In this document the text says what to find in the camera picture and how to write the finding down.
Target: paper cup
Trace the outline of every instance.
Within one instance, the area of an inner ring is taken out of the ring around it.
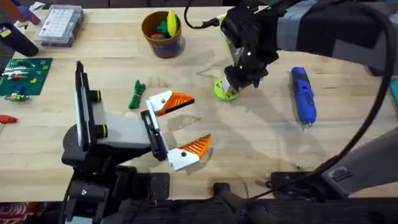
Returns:
[[[147,39],[152,50],[156,56],[160,58],[172,58],[177,56],[182,51],[182,28],[180,18],[176,15],[178,31],[177,33],[165,40],[152,40],[151,35],[156,33],[156,27],[160,25],[162,21],[167,21],[167,14],[169,12],[159,11],[154,12],[147,16],[142,22],[142,32],[144,37]]]

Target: black cable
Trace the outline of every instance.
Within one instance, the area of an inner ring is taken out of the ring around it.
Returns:
[[[288,181],[282,185],[278,185],[278,186],[274,187],[273,189],[270,189],[264,193],[261,193],[259,195],[251,197],[251,199],[265,196],[267,194],[272,193],[275,190],[282,189],[282,188],[286,187],[287,185],[290,185],[290,184],[302,181],[304,179],[313,177],[315,175],[321,174],[321,173],[325,172],[326,170],[332,168],[340,160],[342,160],[342,158],[344,158],[350,152],[350,150],[352,150],[352,148],[354,148],[355,144],[362,138],[362,136],[368,130],[370,125],[372,125],[375,117],[377,116],[377,114],[382,106],[384,98],[386,97],[386,93],[387,93],[389,84],[391,82],[391,77],[394,73],[394,64],[395,64],[396,50],[397,50],[395,28],[391,24],[391,21],[384,14],[377,11],[376,9],[373,9],[370,6],[367,6],[367,5],[361,4],[361,3],[347,2],[347,4],[352,4],[353,6],[358,7],[358,9],[361,10],[365,15],[372,17],[382,27],[383,31],[386,33],[386,65],[384,67],[384,75],[383,75],[379,90],[377,92],[377,96],[372,105],[372,108],[370,109],[369,114],[366,117],[362,126],[358,129],[356,134],[352,137],[352,139],[348,142],[346,147],[338,155],[327,160],[326,162],[321,164],[319,167],[317,167],[313,172],[309,173],[308,175],[304,175],[298,179],[294,179],[294,180]]]
[[[191,23],[188,22],[187,14],[188,14],[188,9],[189,9],[189,7],[191,7],[193,0],[187,0],[187,1],[188,1],[187,5],[185,6],[185,9],[184,9],[184,21],[187,24],[187,26],[189,26],[191,29],[205,29],[207,27],[220,25],[220,21],[216,17],[210,19],[209,21],[203,22],[203,24],[201,26],[191,25]]]
[[[67,204],[68,196],[69,196],[69,191],[70,191],[70,186],[72,185],[73,180],[75,180],[76,176],[76,170],[73,170],[73,174],[70,177],[69,184],[67,187],[67,190],[65,191],[65,195],[63,196],[63,200],[61,203],[61,209],[60,209],[60,214],[58,216],[58,224],[64,224],[64,217],[63,217],[63,211],[65,210],[65,206]]]
[[[184,21],[187,24],[187,26],[189,26],[191,29],[203,29],[201,26],[193,26],[193,25],[191,25],[191,23],[188,22],[187,14],[188,14],[189,7],[191,7],[192,2],[193,2],[193,0],[188,0],[187,5],[185,6]]]

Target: clear plastic box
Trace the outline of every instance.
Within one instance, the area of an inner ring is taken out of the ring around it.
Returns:
[[[36,32],[43,46],[71,47],[84,20],[81,6],[51,5],[49,15]]]

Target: wooden table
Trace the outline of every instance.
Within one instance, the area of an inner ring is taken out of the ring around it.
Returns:
[[[89,74],[92,89],[102,91],[107,111],[139,118],[146,108],[127,106],[137,79],[147,85],[143,100],[165,90],[195,97],[195,104],[159,118],[169,147],[213,134],[201,162],[174,172],[151,154],[129,161],[141,172],[169,172],[170,198],[207,198],[213,182],[229,182],[242,197],[261,193],[262,183],[277,170],[313,169],[338,153],[362,124],[373,103],[379,78],[360,65],[316,55],[280,52],[258,89],[245,89],[238,100],[223,103],[213,95],[215,80],[231,63],[220,30],[192,30],[183,25],[185,50],[177,58],[159,59],[141,32],[141,21],[158,9],[88,9],[72,48],[42,49],[37,57],[54,58],[42,94],[25,103],[0,100],[1,114],[19,118],[0,134],[0,202],[61,200],[72,174],[61,163],[62,139],[75,123],[73,93],[76,61]],[[180,17],[182,8],[174,9]],[[226,7],[192,8],[189,20],[225,13]],[[44,18],[46,11],[39,12]],[[29,26],[33,38],[36,27]],[[295,119],[289,71],[306,68],[318,119],[303,131]],[[397,125],[391,97],[384,102],[363,144]],[[358,192],[358,197],[398,196],[390,184]]]

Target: green circuit board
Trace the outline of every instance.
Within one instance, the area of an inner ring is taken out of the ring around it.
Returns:
[[[37,96],[42,91],[44,81],[49,73],[52,58],[27,58],[11,59],[0,77],[0,96],[14,93],[17,86],[25,87],[24,95]],[[8,80],[4,74],[17,71],[27,78],[20,80]]]

